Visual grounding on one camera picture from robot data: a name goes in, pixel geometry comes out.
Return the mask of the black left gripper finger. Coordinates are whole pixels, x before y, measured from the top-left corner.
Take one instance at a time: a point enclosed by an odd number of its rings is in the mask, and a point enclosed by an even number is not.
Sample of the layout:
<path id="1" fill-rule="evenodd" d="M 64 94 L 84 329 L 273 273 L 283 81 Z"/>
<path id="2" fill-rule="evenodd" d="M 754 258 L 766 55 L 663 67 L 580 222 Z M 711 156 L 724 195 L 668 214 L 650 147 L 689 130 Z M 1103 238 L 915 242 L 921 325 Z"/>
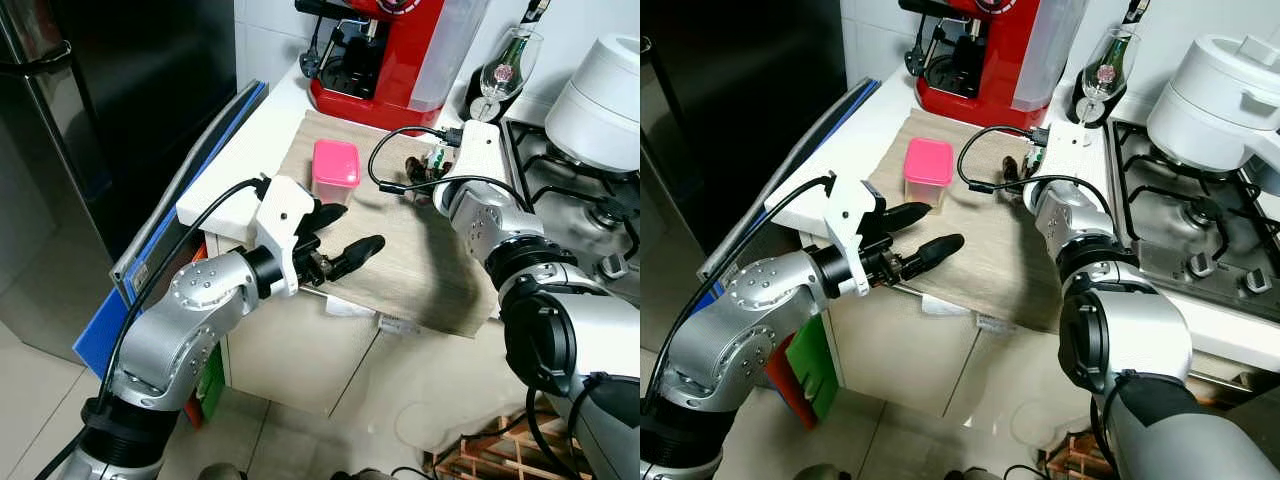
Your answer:
<path id="1" fill-rule="evenodd" d="M 956 253 L 965 244 L 963 234 L 948 234 L 925 242 L 919 250 L 905 257 L 905 279 L 911 280 L 929 270 L 937 268 L 947 257 Z"/>
<path id="2" fill-rule="evenodd" d="M 348 244 L 339 255 L 329 260 L 328 280 L 337 282 L 361 269 L 374 255 L 387 244 L 383 236 L 370 236 Z"/>
<path id="3" fill-rule="evenodd" d="M 303 236 L 314 236 L 347 214 L 343 204 L 315 202 L 311 212 L 303 215 Z"/>
<path id="4" fill-rule="evenodd" d="M 927 216 L 933 207 L 923 202 L 906 202 L 893 207 L 887 207 L 879 215 L 879 229 L 888 234 L 914 225 Z"/>

